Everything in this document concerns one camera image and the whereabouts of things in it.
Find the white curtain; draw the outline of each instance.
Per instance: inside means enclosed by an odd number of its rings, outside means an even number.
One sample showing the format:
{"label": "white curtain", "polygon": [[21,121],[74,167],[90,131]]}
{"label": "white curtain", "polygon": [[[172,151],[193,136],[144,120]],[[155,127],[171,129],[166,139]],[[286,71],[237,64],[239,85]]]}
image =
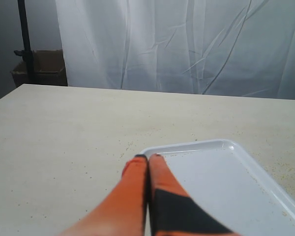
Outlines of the white curtain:
{"label": "white curtain", "polygon": [[71,86],[295,99],[295,0],[56,0]]}

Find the white table surface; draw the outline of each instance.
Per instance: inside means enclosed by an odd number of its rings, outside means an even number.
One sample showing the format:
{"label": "white table surface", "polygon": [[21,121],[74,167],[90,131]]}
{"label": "white table surface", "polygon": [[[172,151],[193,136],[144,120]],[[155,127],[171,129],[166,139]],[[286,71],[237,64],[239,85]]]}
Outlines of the white table surface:
{"label": "white table surface", "polygon": [[295,101],[23,85],[0,100],[0,236],[59,233],[147,147],[220,138],[295,199]]}

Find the white tray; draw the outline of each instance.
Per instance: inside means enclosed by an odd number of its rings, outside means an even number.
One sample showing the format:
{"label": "white tray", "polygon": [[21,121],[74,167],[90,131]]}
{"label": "white tray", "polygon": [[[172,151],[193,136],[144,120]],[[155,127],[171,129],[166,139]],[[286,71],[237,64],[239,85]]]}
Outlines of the white tray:
{"label": "white tray", "polygon": [[295,202],[237,143],[213,140],[151,147],[193,200],[244,236],[295,236]]}

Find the metal stand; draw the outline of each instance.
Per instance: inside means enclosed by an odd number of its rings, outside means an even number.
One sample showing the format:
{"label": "metal stand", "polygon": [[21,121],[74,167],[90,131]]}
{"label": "metal stand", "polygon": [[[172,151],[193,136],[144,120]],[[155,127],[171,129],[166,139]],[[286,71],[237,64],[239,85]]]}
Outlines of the metal stand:
{"label": "metal stand", "polygon": [[35,77],[35,70],[34,70],[34,57],[33,57],[33,52],[30,48],[30,35],[29,35],[28,20],[26,15],[25,0],[18,0],[18,5],[19,5],[19,14],[20,14],[20,21],[21,21],[21,28],[22,28],[24,50],[14,51],[14,53],[17,56],[22,57],[23,61],[26,63],[29,82],[31,84],[37,84],[37,79]]}

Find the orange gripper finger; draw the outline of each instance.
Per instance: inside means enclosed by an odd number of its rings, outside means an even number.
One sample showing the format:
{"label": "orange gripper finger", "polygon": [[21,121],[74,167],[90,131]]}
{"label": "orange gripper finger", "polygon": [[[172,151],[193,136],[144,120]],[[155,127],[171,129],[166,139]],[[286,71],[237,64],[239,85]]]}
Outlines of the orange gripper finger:
{"label": "orange gripper finger", "polygon": [[149,159],[153,236],[239,236],[201,209],[182,188],[163,156]]}
{"label": "orange gripper finger", "polygon": [[106,199],[59,236],[143,236],[146,220],[148,160],[137,155]]}

